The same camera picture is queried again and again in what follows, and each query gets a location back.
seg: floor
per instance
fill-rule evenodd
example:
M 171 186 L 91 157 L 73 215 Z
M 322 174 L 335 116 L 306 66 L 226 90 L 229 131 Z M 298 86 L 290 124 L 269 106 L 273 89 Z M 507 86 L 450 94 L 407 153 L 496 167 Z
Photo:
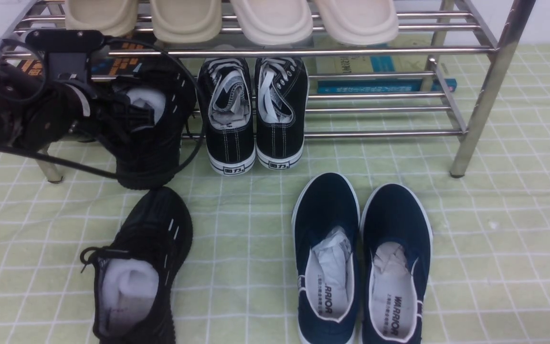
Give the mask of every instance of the floor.
M 487 61 L 447 57 L 468 115 Z M 308 130 L 449 126 L 427 116 L 314 116 Z M 321 172 L 340 172 L 364 204 L 383 183 L 417 193 L 434 229 L 423 342 L 550 343 L 550 45 L 520 46 L 463 179 L 447 173 L 456 139 L 312 141 L 288 172 L 212 172 L 205 150 L 170 187 L 188 203 L 194 244 L 172 307 L 184 344 L 297 344 L 292 207 Z M 189 152 L 191 146 L 185 146 Z M 103 148 L 51 153 L 101 168 Z M 111 242 L 144 194 L 63 169 L 45 182 L 33 161 L 0 155 L 0 343 L 96 343 L 91 268 L 78 255 Z

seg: stainless steel shoe rack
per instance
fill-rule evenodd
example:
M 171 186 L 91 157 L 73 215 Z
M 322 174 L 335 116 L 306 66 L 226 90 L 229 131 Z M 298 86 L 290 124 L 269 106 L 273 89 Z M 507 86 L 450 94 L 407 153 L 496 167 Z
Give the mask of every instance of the stainless steel shoe rack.
M 528 22 L 536 0 L 514 0 L 506 26 L 500 39 L 492 34 L 486 22 L 481 17 L 471 0 L 441 0 L 438 11 L 407 11 L 398 13 L 399 19 L 422 20 L 422 23 L 401 23 L 401 32 L 428 31 L 433 32 L 430 46 L 413 46 L 403 48 L 339 48 L 333 50 L 320 50 L 316 48 L 255 48 L 246 50 L 203 50 L 185 48 L 183 50 L 171 50 L 170 54 L 177 57 L 263 57 L 263 56 L 372 56 L 395 54 L 421 54 L 428 55 L 425 71 L 417 73 L 379 73 L 379 74 L 344 74 L 344 75 L 312 75 L 314 80 L 350 80 L 350 79 L 376 79 L 376 78 L 422 78 L 423 85 L 420 92 L 384 93 L 384 94 L 311 94 L 309 104 L 319 100 L 373 100 L 373 107 L 347 107 L 347 108 L 316 108 L 310 107 L 307 115 L 312 114 L 345 114 L 365 113 L 379 116 L 381 113 L 430 113 L 443 112 L 449 116 L 451 129 L 423 129 L 423 130 L 383 130 L 383 131 L 309 131 L 305 134 L 307 139 L 336 139 L 336 138 L 393 138 L 393 137 L 440 137 L 456 136 L 460 140 L 460 148 L 450 170 L 451 176 L 459 178 L 464 176 L 468 163 L 475 151 L 476 144 L 487 118 L 494 105 L 498 92 L 508 67 L 513 59 L 515 50 Z M 324 32 L 319 13 L 313 14 L 314 32 Z M 464 22 L 452 23 L 451 19 L 463 19 Z M 9 33 L 22 34 L 31 29 L 35 24 L 54 24 L 57 28 L 64 27 L 63 0 L 32 0 L 21 13 L 18 19 L 10 26 Z M 136 31 L 150 32 L 151 16 L 139 15 Z M 221 34 L 241 34 L 242 30 L 236 22 L 235 15 L 223 15 L 225 25 Z M 478 44 L 464 46 L 445 46 L 445 37 L 448 31 L 470 31 L 476 36 Z M 139 57 L 154 56 L 158 52 L 151 50 L 119 50 L 110 51 L 111 57 Z M 445 78 L 441 72 L 438 59 L 445 54 L 486 54 L 491 61 L 482 90 L 476 101 L 476 106 L 468 123 L 465 123 L 454 97 L 446 87 Z M 22 52 L 7 53 L 9 59 L 27 59 L 30 54 Z M 95 80 L 109 80 L 111 77 L 95 75 Z M 432 84 L 440 83 L 444 91 L 432 92 Z M 438 98 L 441 105 L 421 105 L 404 107 L 380 107 L 380 100 L 411 100 L 420 98 Z M 44 174 L 49 181 L 59 182 L 62 176 L 57 169 L 49 164 L 40 163 Z

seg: metal rod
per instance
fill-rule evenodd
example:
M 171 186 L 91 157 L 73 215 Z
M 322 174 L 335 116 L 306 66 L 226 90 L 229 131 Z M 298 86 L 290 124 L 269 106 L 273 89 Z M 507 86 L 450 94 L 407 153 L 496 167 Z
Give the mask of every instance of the metal rod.
M 468 168 L 472 154 L 474 154 L 476 149 L 476 144 L 478 144 L 478 140 L 483 133 L 487 118 L 489 118 L 489 113 L 491 113 L 491 109 L 500 92 L 500 87 L 502 87 L 506 72 L 510 67 L 513 56 L 515 56 L 519 40 L 526 28 L 535 3 L 536 0 L 513 1 L 507 22 L 498 42 L 498 51 L 487 71 L 487 77 L 468 122 L 468 132 L 461 141 L 454 164 L 450 170 L 450 174 L 454 178 L 464 176 Z
M 39 5 L 45 5 L 45 4 L 63 5 L 64 3 L 65 3 L 64 0 L 38 0 L 35 4 L 39 6 Z M 442 17 L 469 18 L 469 17 L 472 17 L 473 14 L 470 13 L 470 11 L 402 11 L 397 13 L 397 15 L 399 19 L 437 19 Z M 314 20 L 321 20 L 321 16 L 318 13 L 312 14 L 311 17 Z M 137 16 L 138 20 L 141 20 L 144 22 L 151 21 L 151 18 L 152 18 L 151 15 L 140 14 Z M 32 17 L 32 18 L 26 18 L 25 20 L 39 21 L 40 18 Z M 237 20 L 237 16 L 223 15 L 222 20 L 235 21 Z
M 438 80 L 438 82 L 441 84 L 441 88 L 443 88 L 443 92 L 445 93 L 445 96 L 442 100 L 443 104 L 450 107 L 450 109 L 447 111 L 447 114 L 449 115 L 451 124 L 454 129 L 459 129 L 465 132 L 466 124 L 464 122 L 464 118 L 462 117 L 462 113 L 454 100 L 454 95 L 451 93 L 451 91 L 449 91 L 447 80 L 445 80 L 445 76 L 441 72 L 441 68 L 438 67 L 438 63 L 435 60 L 432 59 L 430 60 L 430 62 L 432 63 L 432 70 L 434 70 L 434 73 L 436 74 L 436 80 Z
M 380 48 L 380 49 L 302 49 L 302 50 L 174 50 L 169 52 L 176 57 L 277 57 L 277 56 L 371 56 L 371 55 L 409 55 L 409 54 L 487 54 L 495 49 L 489 46 L 417 46 L 414 48 Z M 152 50 L 113 50 L 111 57 L 145 57 L 158 56 L 159 52 Z M 7 59 L 34 59 L 30 53 L 8 52 Z
M 305 110 L 306 115 L 330 115 L 330 114 L 351 114 L 351 113 L 420 113 L 420 112 L 440 112 L 451 111 L 451 107 L 447 105 L 424 105 L 419 107 L 319 107 L 309 108 Z M 193 114 L 200 116 L 201 112 L 198 109 L 193 111 Z
M 61 20 L 51 20 L 50 22 L 56 22 L 57 26 L 61 25 Z M 480 30 L 481 27 L 478 24 L 473 23 L 459 23 L 459 24 L 400 24 L 400 31 L 415 32 L 415 31 L 475 31 Z M 25 33 L 31 29 L 18 29 L 14 33 Z M 135 28 L 135 32 L 153 32 L 153 28 Z M 326 32 L 326 28 L 323 25 L 317 25 L 313 28 L 314 32 Z M 220 33 L 243 33 L 242 28 L 239 26 L 223 26 Z
M 454 0 L 441 0 L 441 11 L 451 11 L 452 9 L 454 9 Z M 439 18 L 437 22 L 439 24 L 449 24 L 449 22 L 451 22 L 451 18 Z M 445 44 L 445 38 L 447 38 L 447 31 L 436 31 L 432 35 L 432 43 L 430 43 L 430 45 L 443 46 Z M 430 62 L 431 59 L 434 59 L 438 64 L 438 56 L 432 54 L 428 56 L 424 70 L 432 69 L 432 63 Z M 432 85 L 434 85 L 434 79 L 426 76 L 422 80 L 420 90 L 423 92 L 428 92 L 432 90 Z
M 380 79 L 380 78 L 423 78 L 424 76 L 434 76 L 434 72 L 413 72 L 413 73 L 366 73 L 366 74 L 320 74 L 310 75 L 311 80 L 350 80 L 350 79 Z M 94 75 L 92 81 L 111 81 L 116 79 L 115 75 Z
M 358 100 L 358 99 L 400 99 L 400 98 L 441 98 L 444 92 L 393 92 L 368 94 L 311 94 L 309 100 Z
M 462 11 L 469 11 L 472 13 L 472 16 L 466 19 L 468 22 L 476 22 L 476 24 L 481 27 L 480 30 L 474 32 L 480 45 L 488 45 L 494 48 L 498 46 L 498 39 L 496 39 L 495 35 L 491 32 L 489 25 L 487 25 L 481 13 L 476 9 L 472 0 L 455 0 L 455 4 Z
M 305 139 L 352 139 L 352 138 L 401 138 L 401 137 L 443 137 L 464 135 L 461 130 L 378 130 L 378 131 L 309 131 Z M 198 133 L 183 134 L 182 139 L 192 140 Z

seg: rubber sole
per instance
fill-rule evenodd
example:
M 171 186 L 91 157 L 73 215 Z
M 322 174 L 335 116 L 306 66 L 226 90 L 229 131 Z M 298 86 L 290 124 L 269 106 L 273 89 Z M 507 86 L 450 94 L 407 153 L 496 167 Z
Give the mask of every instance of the rubber sole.
M 207 154 L 209 155 L 209 161 L 212 163 L 213 170 L 218 174 L 226 177 L 240 176 L 251 170 L 254 166 L 254 161 L 256 161 L 256 146 L 254 146 L 254 151 L 249 158 L 239 163 L 220 162 L 209 153 L 209 150 L 207 150 Z
M 274 170 L 274 171 L 289 170 L 290 168 L 293 168 L 294 166 L 296 166 L 296 163 L 298 163 L 301 157 L 303 156 L 303 148 L 304 148 L 304 143 L 296 154 L 285 159 L 275 159 L 275 158 L 269 157 L 268 155 L 262 153 L 260 151 L 260 148 L 257 148 L 258 160 L 260 161 L 262 166 L 268 168 L 269 170 Z

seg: shoe brand logo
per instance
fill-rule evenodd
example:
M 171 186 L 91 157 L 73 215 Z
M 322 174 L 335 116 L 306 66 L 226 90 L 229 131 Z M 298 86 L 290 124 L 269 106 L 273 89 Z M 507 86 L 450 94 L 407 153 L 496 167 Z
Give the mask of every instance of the shoe brand logo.
M 269 168 L 272 168 L 273 170 L 287 170 L 288 168 L 290 168 L 290 163 L 269 162 Z
M 393 316 L 391 316 L 391 334 L 396 336 L 400 328 L 400 307 L 402 307 L 402 298 L 396 296 L 393 300 Z
M 393 300 L 391 295 L 388 294 L 388 300 L 386 302 L 386 313 L 383 322 L 383 335 L 399 336 L 400 329 L 400 309 L 402 308 L 402 297 L 395 296 Z
M 235 167 L 235 168 L 224 168 L 224 174 L 231 175 L 231 174 L 240 174 L 245 172 L 245 166 Z
M 326 299 L 326 302 L 324 304 L 326 305 L 326 312 L 329 314 L 332 314 L 332 288 L 328 287 L 328 285 L 324 284 L 326 286 L 326 292 L 324 298 Z

